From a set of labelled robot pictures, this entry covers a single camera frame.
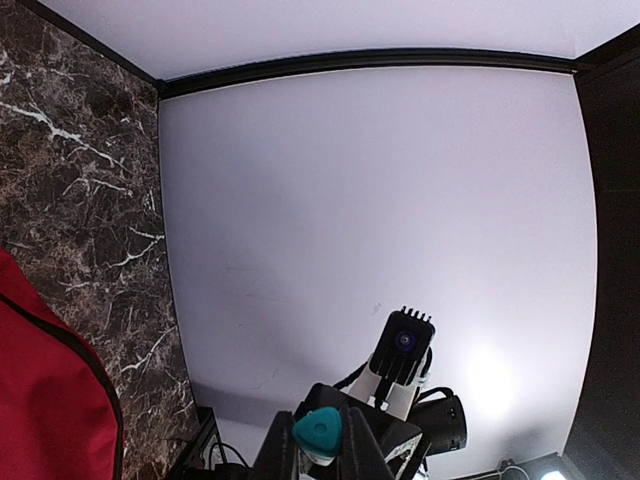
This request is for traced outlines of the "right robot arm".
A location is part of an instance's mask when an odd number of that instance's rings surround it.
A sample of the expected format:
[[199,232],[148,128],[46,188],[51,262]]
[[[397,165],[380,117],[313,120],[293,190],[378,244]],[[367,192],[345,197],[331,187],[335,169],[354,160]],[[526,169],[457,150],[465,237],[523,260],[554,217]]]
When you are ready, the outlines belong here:
[[426,468],[428,456],[463,449],[467,426],[462,403],[453,391],[437,387],[420,396],[407,419],[354,399],[328,385],[315,384],[294,413],[299,421],[315,411],[343,406],[360,409],[396,479],[411,479]]

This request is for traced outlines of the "teal cap marker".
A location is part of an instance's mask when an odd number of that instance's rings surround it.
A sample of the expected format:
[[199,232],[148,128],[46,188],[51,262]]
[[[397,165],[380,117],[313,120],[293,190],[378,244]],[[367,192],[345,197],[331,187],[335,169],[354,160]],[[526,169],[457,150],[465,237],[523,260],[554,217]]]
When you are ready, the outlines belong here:
[[334,407],[322,407],[298,420],[292,435],[304,454],[316,465],[326,467],[340,454],[343,422]]

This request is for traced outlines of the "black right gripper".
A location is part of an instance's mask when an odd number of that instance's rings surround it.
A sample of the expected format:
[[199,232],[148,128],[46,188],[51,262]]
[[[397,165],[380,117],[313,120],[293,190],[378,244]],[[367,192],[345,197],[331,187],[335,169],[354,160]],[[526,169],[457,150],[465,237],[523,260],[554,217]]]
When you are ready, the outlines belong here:
[[409,422],[352,398],[329,385],[316,383],[297,407],[297,419],[322,407],[358,408],[395,479],[413,479],[422,466],[422,430]]

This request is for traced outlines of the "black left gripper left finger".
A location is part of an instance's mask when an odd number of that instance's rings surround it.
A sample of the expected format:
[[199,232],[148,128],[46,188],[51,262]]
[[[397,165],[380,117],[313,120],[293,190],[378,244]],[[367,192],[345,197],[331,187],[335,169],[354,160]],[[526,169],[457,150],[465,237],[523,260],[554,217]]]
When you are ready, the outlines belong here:
[[279,411],[252,466],[257,480],[295,480],[300,476],[299,449],[292,435],[293,414]]

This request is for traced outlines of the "red student backpack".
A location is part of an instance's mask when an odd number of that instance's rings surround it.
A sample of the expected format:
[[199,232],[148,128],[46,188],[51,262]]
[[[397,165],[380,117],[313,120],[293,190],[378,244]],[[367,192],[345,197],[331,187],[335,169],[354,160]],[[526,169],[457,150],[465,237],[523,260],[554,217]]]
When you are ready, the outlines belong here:
[[119,479],[125,427],[91,346],[1,253],[1,476]]

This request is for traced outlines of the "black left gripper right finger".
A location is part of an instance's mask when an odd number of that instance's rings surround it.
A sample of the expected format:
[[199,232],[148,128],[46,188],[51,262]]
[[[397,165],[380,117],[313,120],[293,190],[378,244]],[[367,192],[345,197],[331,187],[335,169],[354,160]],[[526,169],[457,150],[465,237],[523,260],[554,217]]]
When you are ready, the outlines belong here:
[[342,445],[338,457],[340,479],[392,480],[378,443],[359,408],[343,406]]

